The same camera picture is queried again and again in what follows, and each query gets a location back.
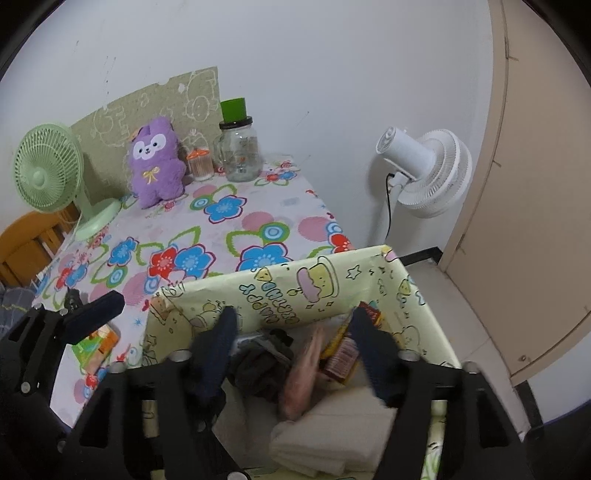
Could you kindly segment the green orange tissue pack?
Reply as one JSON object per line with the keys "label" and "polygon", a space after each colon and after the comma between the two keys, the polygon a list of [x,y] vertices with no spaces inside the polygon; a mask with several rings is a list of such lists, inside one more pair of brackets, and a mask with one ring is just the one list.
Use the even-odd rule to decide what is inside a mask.
{"label": "green orange tissue pack", "polygon": [[71,347],[80,369],[94,375],[119,341],[119,334],[109,323],[102,325]]}

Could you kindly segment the black plastic bag bundle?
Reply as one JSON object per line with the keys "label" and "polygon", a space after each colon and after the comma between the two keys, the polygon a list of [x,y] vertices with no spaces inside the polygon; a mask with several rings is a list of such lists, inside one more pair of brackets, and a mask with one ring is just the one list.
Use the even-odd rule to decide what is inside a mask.
{"label": "black plastic bag bundle", "polygon": [[236,343],[226,377],[243,396],[277,404],[294,363],[294,338],[281,329],[263,331]]}

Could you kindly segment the pink wet wipes pack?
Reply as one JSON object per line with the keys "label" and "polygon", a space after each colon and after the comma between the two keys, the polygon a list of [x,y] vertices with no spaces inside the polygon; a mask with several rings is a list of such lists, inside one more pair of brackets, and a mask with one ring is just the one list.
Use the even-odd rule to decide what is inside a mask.
{"label": "pink wet wipes pack", "polygon": [[307,345],[287,375],[280,394],[280,413],[289,421],[300,418],[310,405],[324,341],[324,328],[315,326]]}

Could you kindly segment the white folded tissues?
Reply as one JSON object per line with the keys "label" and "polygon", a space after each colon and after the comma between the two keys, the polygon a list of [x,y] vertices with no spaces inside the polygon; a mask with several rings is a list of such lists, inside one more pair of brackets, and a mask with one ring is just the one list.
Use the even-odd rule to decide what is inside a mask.
{"label": "white folded tissues", "polygon": [[270,457],[295,472],[374,472],[386,448],[396,411],[369,387],[329,394],[297,421],[273,428]]}

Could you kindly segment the grey plaid bedding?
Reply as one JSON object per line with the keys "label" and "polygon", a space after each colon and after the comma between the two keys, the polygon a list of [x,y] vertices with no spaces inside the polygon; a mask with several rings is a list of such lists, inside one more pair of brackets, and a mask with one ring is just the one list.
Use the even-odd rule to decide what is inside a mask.
{"label": "grey plaid bedding", "polygon": [[4,287],[0,291],[0,333],[6,334],[31,308],[35,290]]}

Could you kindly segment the beige door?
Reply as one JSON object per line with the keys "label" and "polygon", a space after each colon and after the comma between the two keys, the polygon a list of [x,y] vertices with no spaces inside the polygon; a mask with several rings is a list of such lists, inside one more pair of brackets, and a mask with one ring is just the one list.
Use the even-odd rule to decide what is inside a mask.
{"label": "beige door", "polygon": [[499,137],[447,272],[517,384],[590,330],[590,87],[528,5],[501,11]]}

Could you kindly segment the yellow cartoon storage box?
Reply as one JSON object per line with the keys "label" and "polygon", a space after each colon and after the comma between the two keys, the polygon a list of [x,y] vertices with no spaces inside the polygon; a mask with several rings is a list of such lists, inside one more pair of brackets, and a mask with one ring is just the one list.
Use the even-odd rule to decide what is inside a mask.
{"label": "yellow cartoon storage box", "polygon": [[[353,308],[366,303],[380,311],[380,329],[398,346],[412,350],[430,363],[457,368],[460,362],[401,260],[388,246],[375,246],[329,256],[242,270],[204,280],[185,282],[178,292],[163,289],[151,299],[143,341],[145,366],[163,361],[170,353],[188,347],[197,334],[211,329],[225,306],[238,312],[238,336],[252,337],[279,328],[298,336],[311,332],[315,323],[325,328],[325,341],[337,333]],[[328,394],[369,387],[361,369],[346,385],[325,383]],[[270,437],[249,441],[238,434],[238,393],[229,393],[229,413],[217,428],[224,445],[242,450],[262,446],[269,454],[246,462],[254,479],[370,479],[374,472],[315,477],[283,467],[270,457]]]}

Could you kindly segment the wooden bed headboard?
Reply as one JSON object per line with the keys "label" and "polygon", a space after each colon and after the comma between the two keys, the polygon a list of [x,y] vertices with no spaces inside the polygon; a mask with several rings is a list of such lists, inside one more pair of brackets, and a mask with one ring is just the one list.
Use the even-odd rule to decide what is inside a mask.
{"label": "wooden bed headboard", "polygon": [[56,213],[30,212],[1,234],[1,283],[28,286],[47,267],[79,219],[74,203]]}

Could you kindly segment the floral tablecloth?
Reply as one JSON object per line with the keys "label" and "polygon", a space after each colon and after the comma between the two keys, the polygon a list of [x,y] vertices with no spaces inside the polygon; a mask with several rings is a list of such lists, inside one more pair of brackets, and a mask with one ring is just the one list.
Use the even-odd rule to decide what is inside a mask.
{"label": "floral tablecloth", "polygon": [[142,362],[150,298],[186,281],[288,260],[346,252],[353,245],[287,155],[267,155],[259,177],[231,183],[220,173],[190,181],[180,197],[143,209],[125,196],[116,218],[92,238],[66,240],[38,276],[35,300],[62,308],[68,290],[90,302],[110,290],[125,299],[106,360]]}

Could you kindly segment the purple plush toy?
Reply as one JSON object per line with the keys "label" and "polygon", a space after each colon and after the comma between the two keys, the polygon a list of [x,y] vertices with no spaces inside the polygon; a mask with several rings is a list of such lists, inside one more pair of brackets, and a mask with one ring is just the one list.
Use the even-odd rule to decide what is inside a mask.
{"label": "purple plush toy", "polygon": [[186,165],[178,157],[178,138],[167,117],[156,117],[137,130],[129,146],[128,165],[131,190],[141,209],[184,193]]}

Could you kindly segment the cotton swab container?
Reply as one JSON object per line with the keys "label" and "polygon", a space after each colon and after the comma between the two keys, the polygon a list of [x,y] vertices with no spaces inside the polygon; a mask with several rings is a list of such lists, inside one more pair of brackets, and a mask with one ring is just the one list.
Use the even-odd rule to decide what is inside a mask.
{"label": "cotton swab container", "polygon": [[211,179],[214,174],[211,151],[208,149],[191,150],[186,155],[186,162],[194,180],[205,181]]}

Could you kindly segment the white standing fan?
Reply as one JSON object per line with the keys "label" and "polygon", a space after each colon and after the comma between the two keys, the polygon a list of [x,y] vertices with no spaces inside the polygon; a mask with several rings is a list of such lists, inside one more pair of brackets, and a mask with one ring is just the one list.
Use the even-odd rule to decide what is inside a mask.
{"label": "white standing fan", "polygon": [[405,253],[444,250],[472,181],[474,162],[466,144],[448,129],[418,138],[388,127],[368,172],[375,203],[367,243],[389,243]]}

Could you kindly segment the green desk fan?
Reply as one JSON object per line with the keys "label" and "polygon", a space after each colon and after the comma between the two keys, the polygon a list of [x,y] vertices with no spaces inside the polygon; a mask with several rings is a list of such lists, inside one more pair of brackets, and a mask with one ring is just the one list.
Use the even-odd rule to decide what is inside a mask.
{"label": "green desk fan", "polygon": [[112,222],[121,202],[89,200],[84,183],[84,156],[79,141],[63,124],[45,123],[29,130],[13,160],[13,180],[21,199],[41,213],[57,213],[69,205],[79,211],[77,241],[88,240]]}

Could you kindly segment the glass mason jar mug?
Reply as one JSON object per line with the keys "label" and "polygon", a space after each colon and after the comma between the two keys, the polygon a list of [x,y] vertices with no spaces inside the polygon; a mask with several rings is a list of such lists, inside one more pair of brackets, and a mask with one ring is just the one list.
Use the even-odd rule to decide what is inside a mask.
{"label": "glass mason jar mug", "polygon": [[263,171],[259,153],[259,138],[247,114],[245,98],[221,102],[219,136],[214,143],[214,160],[230,182],[256,180]]}

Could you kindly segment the green cartoon wall mat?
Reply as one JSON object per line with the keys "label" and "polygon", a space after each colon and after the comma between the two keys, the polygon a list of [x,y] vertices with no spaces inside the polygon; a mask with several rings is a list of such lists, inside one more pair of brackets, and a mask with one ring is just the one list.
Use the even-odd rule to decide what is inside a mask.
{"label": "green cartoon wall mat", "polygon": [[127,162],[132,135],[164,116],[182,154],[207,149],[219,135],[221,95],[215,66],[193,70],[120,97],[71,126],[84,156],[85,192],[91,203],[130,192]]}

